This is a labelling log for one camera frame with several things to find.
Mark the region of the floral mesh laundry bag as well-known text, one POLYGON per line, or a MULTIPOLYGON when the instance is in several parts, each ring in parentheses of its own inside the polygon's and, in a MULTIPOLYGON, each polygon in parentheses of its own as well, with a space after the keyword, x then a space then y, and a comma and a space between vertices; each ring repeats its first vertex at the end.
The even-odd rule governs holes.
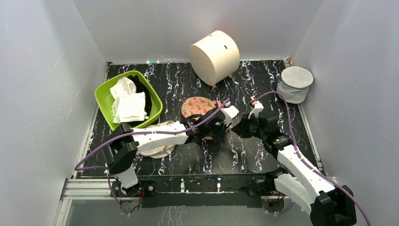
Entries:
POLYGON ((222 103, 216 100, 210 100, 205 97, 190 97, 186 99, 181 107, 181 122, 187 122, 187 119, 198 121, 201 116, 206 115, 208 111, 218 108, 222 103))

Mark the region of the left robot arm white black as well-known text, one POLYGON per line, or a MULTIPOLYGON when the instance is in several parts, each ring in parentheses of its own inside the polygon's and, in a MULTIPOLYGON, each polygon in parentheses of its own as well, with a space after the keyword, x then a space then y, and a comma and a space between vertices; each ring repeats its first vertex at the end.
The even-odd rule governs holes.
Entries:
POLYGON ((132 166, 136 155, 162 146, 199 143, 206 137, 217 139, 225 133, 232 119, 226 111, 214 110, 198 120, 186 118, 157 128, 129 130, 125 125, 119 126, 121 134, 98 148, 104 155, 108 173, 116 178, 111 190, 136 196, 142 189, 132 166))

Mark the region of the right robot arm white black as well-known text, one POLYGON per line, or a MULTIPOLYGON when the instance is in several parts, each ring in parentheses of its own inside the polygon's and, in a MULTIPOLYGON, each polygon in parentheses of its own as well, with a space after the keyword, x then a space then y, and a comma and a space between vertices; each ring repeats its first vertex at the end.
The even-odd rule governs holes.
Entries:
POLYGON ((314 226, 353 226, 357 223, 351 189, 341 189, 324 179, 323 174, 294 147, 293 140, 283 134, 276 116, 243 115, 232 128, 241 138, 262 140, 265 150, 282 168, 265 175, 265 190, 271 195, 283 193, 298 204, 314 226))

